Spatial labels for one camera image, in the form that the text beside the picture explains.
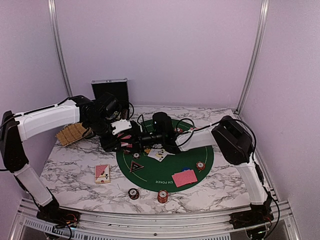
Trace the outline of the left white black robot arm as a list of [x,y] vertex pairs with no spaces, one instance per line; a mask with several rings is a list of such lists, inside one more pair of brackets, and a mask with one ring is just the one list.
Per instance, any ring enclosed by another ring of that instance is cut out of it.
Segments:
[[7,111],[3,114],[0,126],[3,164],[19,185],[34,198],[45,220],[58,223],[70,212],[60,208],[56,198],[40,180],[29,164],[22,143],[43,132],[82,123],[83,127],[90,128],[100,137],[104,150],[110,149],[116,143],[117,134],[132,127],[129,120],[113,122],[109,119],[118,107],[115,96],[106,93],[96,100],[77,95],[36,110],[16,114]]

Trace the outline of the ace of spades card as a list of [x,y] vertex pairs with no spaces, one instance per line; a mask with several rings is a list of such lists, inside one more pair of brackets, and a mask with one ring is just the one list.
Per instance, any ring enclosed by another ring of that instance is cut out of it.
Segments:
[[156,153],[155,154],[155,159],[159,162],[161,162],[168,154],[167,153]]

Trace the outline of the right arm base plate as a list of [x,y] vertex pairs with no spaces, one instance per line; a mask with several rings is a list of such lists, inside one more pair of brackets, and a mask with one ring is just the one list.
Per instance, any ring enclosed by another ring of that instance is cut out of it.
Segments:
[[268,223],[274,220],[272,213],[262,213],[261,211],[241,211],[229,215],[229,223],[234,229],[247,228],[259,224]]

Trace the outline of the red poker chip stack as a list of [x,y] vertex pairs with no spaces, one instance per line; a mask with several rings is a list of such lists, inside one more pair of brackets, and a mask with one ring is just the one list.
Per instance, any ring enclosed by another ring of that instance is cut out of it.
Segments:
[[166,190],[160,190],[157,194],[157,200],[161,204],[166,203],[168,201],[168,192]]

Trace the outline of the red playing card deck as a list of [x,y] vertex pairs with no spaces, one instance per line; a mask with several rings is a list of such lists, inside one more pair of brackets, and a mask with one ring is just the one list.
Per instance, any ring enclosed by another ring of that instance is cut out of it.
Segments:
[[120,145],[121,145],[121,142],[130,143],[130,139],[131,139],[131,135],[130,134],[124,135],[123,133],[119,134],[118,138],[117,138],[117,140],[120,142]]

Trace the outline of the five of spades card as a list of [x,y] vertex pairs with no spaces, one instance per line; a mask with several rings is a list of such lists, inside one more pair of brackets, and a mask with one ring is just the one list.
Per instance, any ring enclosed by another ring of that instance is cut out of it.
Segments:
[[158,155],[175,155],[174,153],[170,153],[170,152],[167,152],[165,149],[152,149],[151,150],[153,154],[158,154]]

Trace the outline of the black triangular all-in button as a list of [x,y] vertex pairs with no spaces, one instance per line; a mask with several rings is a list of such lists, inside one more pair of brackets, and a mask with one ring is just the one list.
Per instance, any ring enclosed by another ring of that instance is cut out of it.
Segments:
[[137,162],[135,162],[135,161],[131,161],[131,165],[130,165],[130,173],[133,173],[133,172],[135,172],[135,171],[137,171],[137,170],[141,170],[141,169],[143,169],[144,168],[144,166],[143,165],[141,165],[141,164],[139,164],[139,163],[137,163]]

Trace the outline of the red card bottom seat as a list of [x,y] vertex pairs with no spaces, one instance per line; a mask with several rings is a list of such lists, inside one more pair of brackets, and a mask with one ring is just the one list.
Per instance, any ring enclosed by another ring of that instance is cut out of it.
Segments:
[[175,183],[177,188],[182,187],[187,184],[193,184],[198,181],[196,175],[193,177],[183,177],[180,175],[180,173],[176,173],[176,174],[172,175],[172,179],[173,179],[173,182]]
[[186,178],[191,178],[195,176],[195,172],[193,169],[188,169],[179,173],[181,176]]

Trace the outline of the dark brown poker chip stack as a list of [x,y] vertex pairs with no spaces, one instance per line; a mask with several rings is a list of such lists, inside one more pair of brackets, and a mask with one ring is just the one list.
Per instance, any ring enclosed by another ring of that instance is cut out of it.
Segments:
[[130,188],[128,190],[128,195],[129,195],[130,199],[137,200],[139,198],[139,196],[140,196],[140,193],[136,188]]

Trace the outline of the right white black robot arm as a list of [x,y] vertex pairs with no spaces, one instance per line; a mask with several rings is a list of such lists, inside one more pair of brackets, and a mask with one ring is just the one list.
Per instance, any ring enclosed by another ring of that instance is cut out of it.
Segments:
[[152,116],[152,132],[143,131],[137,122],[129,121],[127,129],[114,134],[114,148],[140,153],[145,147],[160,144],[167,152],[180,154],[217,143],[224,159],[237,168],[247,187],[251,208],[247,219],[258,224],[271,212],[273,198],[264,186],[263,172],[254,160],[256,137],[242,125],[242,121],[226,115],[210,125],[178,132],[171,117],[165,112],[157,112]]

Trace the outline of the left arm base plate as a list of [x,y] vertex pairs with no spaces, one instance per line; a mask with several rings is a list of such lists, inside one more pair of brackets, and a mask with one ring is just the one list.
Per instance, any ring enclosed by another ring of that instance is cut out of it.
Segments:
[[54,223],[58,226],[77,227],[80,219],[80,213],[74,210],[63,208],[41,209],[36,217],[40,220]]

